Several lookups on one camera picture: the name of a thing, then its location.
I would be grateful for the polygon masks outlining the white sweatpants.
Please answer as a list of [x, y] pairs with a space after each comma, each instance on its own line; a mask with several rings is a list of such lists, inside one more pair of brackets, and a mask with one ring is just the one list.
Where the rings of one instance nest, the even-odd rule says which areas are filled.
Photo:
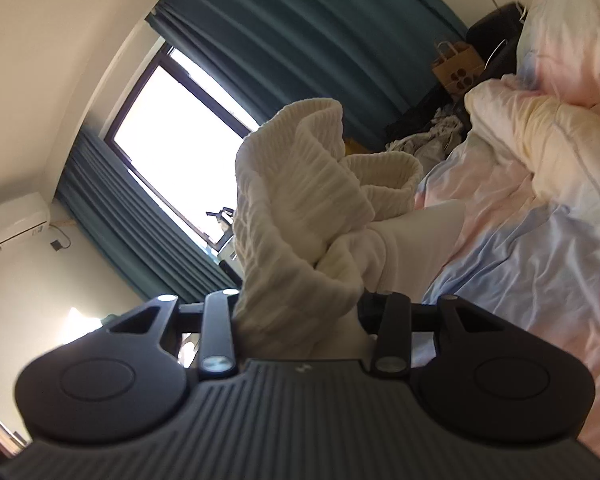
[[235, 172], [244, 284], [234, 330], [247, 358], [368, 360], [358, 300], [421, 300], [465, 219], [458, 200], [416, 207], [415, 157], [348, 154], [332, 99], [285, 106], [245, 138]]

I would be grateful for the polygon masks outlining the pile of clothes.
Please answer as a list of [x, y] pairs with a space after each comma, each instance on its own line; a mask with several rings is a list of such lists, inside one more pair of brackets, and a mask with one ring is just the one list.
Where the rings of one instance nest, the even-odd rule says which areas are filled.
[[401, 139], [393, 140], [385, 146], [387, 152], [401, 152], [412, 155], [428, 174], [437, 164], [447, 159], [466, 139], [467, 130], [451, 105], [439, 107], [423, 126]]

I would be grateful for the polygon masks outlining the garment steamer stand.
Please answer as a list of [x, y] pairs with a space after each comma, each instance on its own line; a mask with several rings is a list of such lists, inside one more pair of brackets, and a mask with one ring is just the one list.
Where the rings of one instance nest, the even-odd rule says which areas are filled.
[[235, 248], [233, 231], [234, 214], [234, 209], [230, 207], [223, 207], [219, 211], [206, 212], [206, 215], [214, 219], [222, 231], [219, 237], [211, 239], [211, 246], [218, 254], [219, 263], [225, 263], [242, 280], [244, 278], [244, 270], [242, 270], [242, 265], [238, 260]]

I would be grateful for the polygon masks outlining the teal curtain far side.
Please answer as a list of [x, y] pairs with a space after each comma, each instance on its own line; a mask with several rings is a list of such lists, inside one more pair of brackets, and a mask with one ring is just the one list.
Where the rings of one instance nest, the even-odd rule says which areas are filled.
[[94, 133], [76, 136], [56, 198], [140, 298], [199, 302], [235, 286]]

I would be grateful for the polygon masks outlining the white air conditioner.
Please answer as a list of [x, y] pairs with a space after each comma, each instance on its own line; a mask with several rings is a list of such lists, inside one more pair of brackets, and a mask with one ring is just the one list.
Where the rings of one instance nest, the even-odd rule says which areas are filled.
[[30, 193], [0, 204], [0, 253], [44, 232], [50, 208], [40, 193]]

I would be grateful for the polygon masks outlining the brown paper bag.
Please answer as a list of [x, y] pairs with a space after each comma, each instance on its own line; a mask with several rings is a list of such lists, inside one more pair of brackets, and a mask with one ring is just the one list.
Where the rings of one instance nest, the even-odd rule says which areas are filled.
[[454, 101], [472, 88], [484, 71], [484, 62], [476, 49], [464, 41], [440, 41], [434, 45], [438, 57], [431, 71]]

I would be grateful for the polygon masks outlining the pastel duvet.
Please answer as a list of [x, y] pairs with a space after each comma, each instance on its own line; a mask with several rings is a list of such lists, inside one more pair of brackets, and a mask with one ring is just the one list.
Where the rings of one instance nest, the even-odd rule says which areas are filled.
[[466, 96], [476, 133], [532, 172], [537, 196], [600, 226], [600, 0], [533, 0], [517, 61]]

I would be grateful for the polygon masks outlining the teal curtain by bed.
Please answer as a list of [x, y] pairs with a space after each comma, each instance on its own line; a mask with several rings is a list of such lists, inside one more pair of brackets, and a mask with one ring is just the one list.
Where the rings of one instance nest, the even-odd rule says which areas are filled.
[[332, 98], [373, 151], [436, 85], [437, 44], [466, 35], [442, 0], [159, 0], [147, 19], [258, 122]]

